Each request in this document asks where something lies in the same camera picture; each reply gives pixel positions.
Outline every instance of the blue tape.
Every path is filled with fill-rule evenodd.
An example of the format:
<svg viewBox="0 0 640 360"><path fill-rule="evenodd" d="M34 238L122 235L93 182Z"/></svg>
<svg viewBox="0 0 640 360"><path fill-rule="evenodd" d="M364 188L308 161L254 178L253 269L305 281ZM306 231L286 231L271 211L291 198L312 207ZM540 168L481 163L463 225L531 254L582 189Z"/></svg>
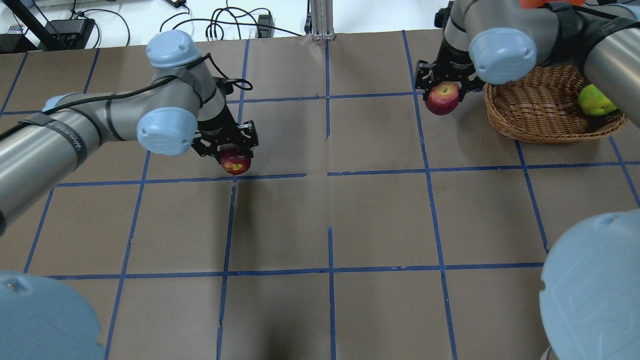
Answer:
<svg viewBox="0 0 640 360"><path fill-rule="evenodd" d="M447 265L447 270L541 268L544 263Z"/></svg>
<svg viewBox="0 0 640 360"><path fill-rule="evenodd" d="M336 360L335 351L335 279L333 271L333 227L327 231L329 245L329 317L331 331L331 359Z"/></svg>
<svg viewBox="0 0 640 360"><path fill-rule="evenodd" d="M6 94L6 99L0 108L0 113L5 114L6 105L9 103L9 99L11 99L11 94L13 94L13 89L15 88L15 84L18 83L18 78L20 77L20 73L22 73L22 68L24 67L24 63L27 61L27 56L29 53L24 53L24 57L22 58L22 62L20 63L20 67L18 68L18 72L15 74L15 78L13 79L13 83L11 83L11 87L9 88L9 92Z"/></svg>
<svg viewBox="0 0 640 360"><path fill-rule="evenodd" d="M192 178L184 178L184 179L155 179L155 180L146 180L147 184L167 184L167 183L205 183L208 181L229 181L231 180L230 176L223 177L192 177Z"/></svg>
<svg viewBox="0 0 640 360"><path fill-rule="evenodd" d="M536 221L538 222L538 230L540 230L540 237L542 238L542 245L545 248L545 252L549 253L549 247L547 243L547 234L545 233L545 227L542 224L542 217L540 216L540 210L538 209L538 202L536 201L536 194L533 192L533 185L531 185L531 178L529 177L529 171L527 170L527 163L524 160L524 154L520 142L514 140L516 149L518 150L518 157L520 158L520 164L522 165L522 172L524 173L524 179L527 182L527 189L529 190L529 197L531 198L531 206L536 214Z"/></svg>
<svg viewBox="0 0 640 360"><path fill-rule="evenodd" d="M249 62L249 40L244 42L244 62L242 65L242 78L246 79L246 68ZM242 109L244 105L244 89L240 89L240 100L238 101L238 124L242 124Z"/></svg>
<svg viewBox="0 0 640 360"><path fill-rule="evenodd" d="M227 303L227 283L229 272L229 257L231 254L231 237L234 228L234 212L236 208L236 186L231 187L231 201L229 204L229 218L227 221L227 244L225 245L225 264L223 267L222 287L220 289L220 312L218 314L218 340L216 342L216 358L220 358L222 349L222 323L225 318Z"/></svg>
<svg viewBox="0 0 640 360"><path fill-rule="evenodd" d="M91 70L89 70L89 76L86 78L86 84L84 85L83 93L89 90L89 84L91 83L91 78L93 77L93 71L95 70L95 64L98 62L98 55L100 54L100 48L95 50L95 56L93 57L93 64L91 64Z"/></svg>
<svg viewBox="0 0 640 360"><path fill-rule="evenodd" d="M60 183L56 185L57 188L73 188L77 186L113 186L113 185L139 185L140 180L128 180L128 181L87 181L85 183Z"/></svg>
<svg viewBox="0 0 640 360"><path fill-rule="evenodd" d="M640 208L640 197L638 197L638 192L636 191L636 187L634 186L633 180L631 180L631 174L629 174L629 170L627 169L627 165L622 159L622 154L620 154L620 150L618 150L618 146L616 145L616 141L613 140L613 137L609 137L609 141L611 142L611 147L613 147L613 151L616 153L616 157L618 158L618 165L622 168L622 171L625 173L625 177L627 178L627 183L629 184L629 189L631 189L631 194L634 196L634 200L636 201L636 205Z"/></svg>
<svg viewBox="0 0 640 360"><path fill-rule="evenodd" d="M24 114L37 114L40 111L38 110L28 110L28 111L4 111L0 112L2 115L24 115Z"/></svg>
<svg viewBox="0 0 640 360"><path fill-rule="evenodd" d="M422 168L410 168L404 170L366 170L366 171L342 171L328 172L327 176L354 176L354 175L387 175L387 174L422 174L425 170Z"/></svg>
<svg viewBox="0 0 640 360"><path fill-rule="evenodd" d="M331 136L331 105L329 104L329 100L331 99L331 81L330 81L330 67L329 67L329 40L324 41L324 111L326 114L325 124L326 124L326 136L325 140L329 139Z"/></svg>
<svg viewBox="0 0 640 360"><path fill-rule="evenodd" d="M104 280L119 279L120 274L48 275L47 277L56 280Z"/></svg>
<svg viewBox="0 0 640 360"><path fill-rule="evenodd" d="M136 200L136 208L133 211L133 220L131 221L131 230L129 231L129 241L133 239L133 234L136 232L136 224L138 223L138 213L140 212L140 203L142 202L142 194L145 191L145 180L147 179L147 169L149 167L149 156L151 152L147 151L145 157L145 165L142 168L142 178L140 180L140 190L138 190L138 200Z"/></svg>
<svg viewBox="0 0 640 360"><path fill-rule="evenodd" d="M493 167L444 167L444 168L432 168L430 172L454 172L454 171L485 171L485 170L516 170L521 169L520 165L504 165Z"/></svg>
<svg viewBox="0 0 640 360"><path fill-rule="evenodd" d="M29 272L29 266L31 266L31 260L33 259L33 253L36 251L36 246L38 246L38 240L40 239L40 233L42 232L42 227L44 226L44 220L47 218L47 212L49 211L49 205L51 204L51 198L53 198L53 191L51 189L49 191L49 196L47 197L47 202L44 204L44 209L42 210L42 216L40 217L40 222L38 223L38 229L36 230L36 235L33 238L33 243L31 244L31 250L29 250L29 256L27 257L27 262L24 265L25 274Z"/></svg>
<svg viewBox="0 0 640 360"><path fill-rule="evenodd" d="M381 92L377 94L352 94L352 95L332 95L332 99L355 99L360 97L392 97L415 95L415 92Z"/></svg>
<svg viewBox="0 0 640 360"><path fill-rule="evenodd" d="M118 280L118 290L116 291L116 300L113 303L113 311L111 312L111 321L109 322L109 332L107 333L107 342L104 345L104 360L109 360L111 352L111 340L113 339L113 330L116 327L116 317L118 316L118 308L120 307L120 297L122 295L122 286L124 285L125 274L127 273L127 264L129 263L129 253L131 252L131 241L127 242L127 250L124 253L122 261L122 269Z"/></svg>
<svg viewBox="0 0 640 360"><path fill-rule="evenodd" d="M238 180L268 180L268 179L289 179L292 177L305 177L307 174L279 174L279 175L247 175L238 176Z"/></svg>
<svg viewBox="0 0 640 360"><path fill-rule="evenodd" d="M411 54L409 52L409 43L406 39L406 31L402 30L402 38L404 42L404 50L406 52L406 60L409 66L409 77L411 78L412 88L415 89L415 79L413 78L413 65L411 60ZM433 220L433 232L436 240L436 249L438 251L438 266L441 273L442 280L442 296L445 306L445 314L447 317L447 327L449 329L449 343L451 345L451 356L453 360L458 360L458 351L456 349L456 338L453 329L453 319L451 316L451 307L449 306L449 289L447 287L447 275L444 262L444 255L442 254L442 243L440 241L440 229L438 227L438 216L436 214L436 205L433 198L433 186L431 184L431 168L429 167L429 160L424 145L424 134L422 132L422 118L420 117L420 108L418 102L418 93L413 94L413 105L415 107L415 116L418 126L418 134L420 136L420 149L422 151L422 160L424 162L424 170L427 177L427 191L429 194L429 205L431 206L431 218Z"/></svg>

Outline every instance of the electrical cable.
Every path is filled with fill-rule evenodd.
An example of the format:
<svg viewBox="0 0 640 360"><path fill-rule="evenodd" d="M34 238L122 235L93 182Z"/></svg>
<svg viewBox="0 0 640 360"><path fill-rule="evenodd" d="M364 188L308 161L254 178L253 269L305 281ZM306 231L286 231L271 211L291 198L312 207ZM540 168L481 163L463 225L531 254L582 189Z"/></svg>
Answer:
<svg viewBox="0 0 640 360"><path fill-rule="evenodd" d="M183 7L183 8L186 8L186 9L187 9L187 12L177 13L177 14L172 15L171 17L169 17L169 19L166 19L165 21L163 21L163 23L160 25L160 31L158 31L159 33L161 33L161 32L162 32L162 28L164 27L164 25L165 25L169 20L173 19L174 17L179 16L179 15L191 15L191 9L189 9L189 7L188 7L188 6L186 6L186 5L182 5L182 7Z"/></svg>
<svg viewBox="0 0 640 360"><path fill-rule="evenodd" d="M178 26L186 24L187 22L191 22L191 21L209 21L210 22L211 19L195 18L195 19L189 19L189 20L180 21L172 29L175 30ZM227 22L227 21L217 21L216 23L235 25L235 22ZM255 24L247 24L247 23L243 23L243 22L240 22L239 25L255 26ZM288 34L291 34L291 35L296 35L298 37L302 36L301 34L294 33L293 31L289 31L289 30L285 30L285 29L281 29L281 28L276 28L275 26L270 26L270 25L260 25L260 26L262 26L263 28L279 30L279 31L282 31L284 33L288 33Z"/></svg>
<svg viewBox="0 0 640 360"><path fill-rule="evenodd" d="M127 28L127 43L125 44L125 46L129 46L129 44L131 43L131 30L129 29L129 24L122 17L122 15L120 15L119 13L116 13L116 12L112 12L111 10L107 10L107 9L87 9L87 10L79 11L76 14L81 16L81 17L85 17L84 15L87 12L108 12L108 13L112 13L112 14L117 15L122 20L122 22L124 23L124 26Z"/></svg>
<svg viewBox="0 0 640 360"><path fill-rule="evenodd" d="M98 38L95 39L95 44L92 47L92 49L95 49L96 47L98 47L98 43L100 42L100 40L102 38L102 35L100 33L100 27L98 26L98 23L94 19L92 19L90 17L87 17L84 14L81 15L81 14L76 13L76 19L79 18L79 17L83 17L83 18L87 19L88 21L92 22L93 25L95 26L95 29L98 31Z"/></svg>
<svg viewBox="0 0 640 360"><path fill-rule="evenodd" d="M58 33L58 30L56 29L56 27L53 26L53 24L51 24L51 21L49 21L49 19L44 15L44 13L42 12L42 10L38 6L38 4L36 4L35 1L33 2L33 6L35 6L36 10L38 10L40 15L42 15L42 17L44 18L44 20L51 25L51 28L53 29L53 32L56 33L56 35L58 36L58 42L60 43L60 46L62 46L62 49L66 50L65 43L62 42L62 35L60 35L60 33Z"/></svg>

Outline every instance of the white wall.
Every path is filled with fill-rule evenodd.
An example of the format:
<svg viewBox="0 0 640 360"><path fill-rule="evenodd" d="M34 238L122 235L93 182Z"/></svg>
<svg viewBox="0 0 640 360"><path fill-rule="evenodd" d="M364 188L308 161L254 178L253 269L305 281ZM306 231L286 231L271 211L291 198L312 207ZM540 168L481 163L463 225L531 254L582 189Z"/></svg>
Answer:
<svg viewBox="0 0 640 360"><path fill-rule="evenodd" d="M362 33L412 29L432 29L433 16L438 9L446 7L448 0L334 0L333 20L336 33ZM225 7L224 0L187 0L191 8L192 17L211 17L216 8ZM229 0L229 6L236 6L245 10L256 7L269 8L275 20L275 26L297 33L304 34L305 15L307 12L306 0ZM67 19L70 16L71 4L41 7L49 20ZM184 11L174 9L164 0L117 0L115 3L107 1L88 1L78 3L76 10L89 8L102 8L118 12L129 23L131 29L131 45L143 45L157 34L162 21L169 16ZM44 24L42 16L35 8L32 13ZM102 31L100 47L124 46L127 39L125 27L116 15L106 12L88 13L95 19ZM188 15L181 15L167 23L165 29L170 29L181 20L188 19ZM251 22L249 17L243 18L245 22ZM228 15L222 15L220 20L231 21ZM15 24L11 11L0 3L0 33L4 33L10 24ZM206 22L192 22L184 24L181 30L193 35L194 40L204 41L204 29ZM242 26L242 38L247 38L255 27ZM89 39L88 47L96 40L97 32L94 30ZM279 31L276 37L291 36ZM28 35L34 44L38 40L33 34ZM235 26L225 26L225 38L237 39Z"/></svg>

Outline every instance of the blue tape grid line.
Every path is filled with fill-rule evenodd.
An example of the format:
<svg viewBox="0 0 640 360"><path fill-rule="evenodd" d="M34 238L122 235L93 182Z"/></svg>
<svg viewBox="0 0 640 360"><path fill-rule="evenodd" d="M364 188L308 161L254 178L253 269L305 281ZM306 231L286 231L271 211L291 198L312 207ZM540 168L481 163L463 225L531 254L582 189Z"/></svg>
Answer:
<svg viewBox="0 0 640 360"><path fill-rule="evenodd" d="M446 270L491 270L512 268L541 268L544 263L496 263L496 264L459 264L446 265ZM353 272L428 272L440 271L440 265L413 266L361 266L344 268L301 268L288 270L240 270L240 271L210 271L210 272L167 272L125 274L125 279L174 279L181 277L239 277L239 276L279 276L301 274L341 274ZM90 279L119 279L120 274L84 274L84 275L48 275L57 280L90 280Z"/></svg>
<svg viewBox="0 0 640 360"><path fill-rule="evenodd" d="M622 155L620 154L620 150L618 150L616 141L613 140L613 136L609 137L609 141L611 142L611 147L613 147L613 151L616 153L616 157L618 158L618 164L622 168L622 171L625 173L625 177L627 178L627 183L629 184L629 188L631 189L631 194L633 194L634 200L636 200L636 205L638 208L640 208L640 197L638 197L638 192L636 191L634 182L633 180L631 180L631 175L629 174L627 165L625 164L624 160L622 160Z"/></svg>
<svg viewBox="0 0 640 360"><path fill-rule="evenodd" d="M6 105L9 103L9 99L11 98L11 94L13 94L13 89L15 89L15 84L18 83L18 78L22 73L22 68L24 67L24 63L27 61L27 56L29 53L24 53L24 57L22 58L22 63L20 63L20 67L18 68L18 72L15 74L15 78L13 79L13 83L11 83L11 87L9 88L9 93L6 94L6 99L2 104L2 108L0 108L0 115L4 114L4 110L6 109Z"/></svg>
<svg viewBox="0 0 640 360"><path fill-rule="evenodd" d="M93 77L93 71L95 70L95 64L98 63L98 56L100 55L100 48L95 50L95 56L93 57L93 63L91 64L91 69L89 70L89 76L86 78L86 84L84 84L83 93L89 90L89 84L91 83L91 78Z"/></svg>
<svg viewBox="0 0 640 360"><path fill-rule="evenodd" d="M51 198L53 198L53 191L51 189L49 191L49 196L47 197L47 202L44 205L44 209L42 210L42 216L40 217L40 222L38 223L38 229L36 230L36 235L33 238L33 243L31 244L31 250L29 251L29 256L27 257L27 262L24 265L23 272L26 274L29 272L29 266L31 266L31 260L33 259L33 253L36 251L36 246L38 245L38 240L40 239L40 233L42 232L42 227L44 226L44 220L47 217L47 212L49 211L49 205L51 204Z"/></svg>
<svg viewBox="0 0 640 360"><path fill-rule="evenodd" d="M331 360L336 360L335 352L335 281L333 268L333 228L329 227L327 231L329 244L329 317L330 317L330 333L331 333Z"/></svg>
<svg viewBox="0 0 640 360"><path fill-rule="evenodd" d="M330 82L330 70L329 70L329 40L324 41L324 76L325 76L325 88L324 95L326 99L325 102L325 113L326 113L326 137L325 140L329 139L331 136L331 105L329 101L331 99L331 82Z"/></svg>
<svg viewBox="0 0 640 360"><path fill-rule="evenodd" d="M415 89L415 79L413 78L413 62L411 60L411 52L409 51L409 43L406 39L406 31L402 30L402 38L404 42L404 50L406 52L406 61L408 64L409 77L411 78L412 88ZM427 191L429 194L429 205L431 206L431 218L433 220L433 232L436 240L436 248L438 251L438 266L440 267L440 279L442 283L442 296L444 300L445 314L447 317L447 327L449 329L449 343L451 345L451 356L453 360L458 360L458 351L456 349L456 337L453 329L453 319L451 316L451 306L449 303L449 288L447 286L446 265L444 255L442 254L442 243L440 241L440 230L438 228L438 216L436 213L436 204L433 197L433 186L431 182L431 169L429 167L429 159L427 158L426 148L424 145L424 134L422 132L422 119L420 117L420 108L418 94L413 94L413 105L415 106L415 116L418 126L418 134L420 136L420 149L422 151L422 161L424 162L424 170L427 177Z"/></svg>
<svg viewBox="0 0 640 360"><path fill-rule="evenodd" d="M218 315L218 339L216 340L216 359L220 360L222 351L223 321L225 319L225 305L227 303L227 282L229 277L229 257L231 255L231 237L234 228L234 213L236 208L236 186L231 188L229 205L229 219L227 221L227 244L225 246L225 263L222 271L222 287L220 290L220 313Z"/></svg>
<svg viewBox="0 0 640 360"><path fill-rule="evenodd" d="M540 210L538 209L538 202L536 201L536 194L533 192L533 186L531 185L531 178L529 177L529 171L527 169L527 163L524 160L524 154L522 153L522 147L520 142L514 140L516 144L516 150L518 151L518 157L520 158L520 164L522 165L522 172L524 173L524 179L527 183L527 189L529 190L529 197L531 198L531 206L533 206L533 212L536 214L536 221L538 222L538 230L540 231L540 237L542 239L542 246L545 252L549 253L549 247L547 243L547 234L545 233L545 226L542 224L542 217L540 216Z"/></svg>
<svg viewBox="0 0 640 360"><path fill-rule="evenodd" d="M244 42L244 62L242 65L242 78L246 79L246 67L249 60L249 40L245 40ZM238 124L242 124L242 109L244 105L244 89L240 89L240 100L237 102L238 105Z"/></svg>
<svg viewBox="0 0 640 360"><path fill-rule="evenodd" d="M136 199L136 207L133 211L133 217L131 219L131 230L129 231L129 239L127 241L127 248L125 250L124 259L122 260L122 269L120 270L120 277L118 278L118 289L116 291L116 299L113 303L113 311L111 312L111 321L109 322L109 332L107 334L107 342L105 344L104 360L109 359L109 352L111 351L111 341L113 340L113 331L115 329L116 318L118 316L118 308L120 306L120 296L122 295L122 287L127 275L127 265L129 264L129 254L131 253L131 240L136 231L136 224L138 223L138 213L140 212L140 204L142 203L142 195L145 191L145 180L147 178L147 169L149 167L150 152L147 151L145 156L145 164L142 168L142 176L140 179L140 187L138 188L138 198Z"/></svg>

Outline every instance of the power adapter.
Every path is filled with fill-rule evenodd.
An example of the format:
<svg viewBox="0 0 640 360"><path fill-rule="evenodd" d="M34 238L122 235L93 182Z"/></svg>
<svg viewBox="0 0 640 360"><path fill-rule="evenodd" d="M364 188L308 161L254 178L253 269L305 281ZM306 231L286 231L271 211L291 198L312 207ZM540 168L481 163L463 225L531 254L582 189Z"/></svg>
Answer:
<svg viewBox="0 0 640 360"><path fill-rule="evenodd" d="M268 28L267 26L273 26L273 17L271 15L258 15L258 33L256 34L257 38L273 37L273 29Z"/></svg>
<svg viewBox="0 0 640 360"><path fill-rule="evenodd" d="M51 36L62 42L68 50L84 49L93 27L93 21L87 19L52 20L45 25Z"/></svg>

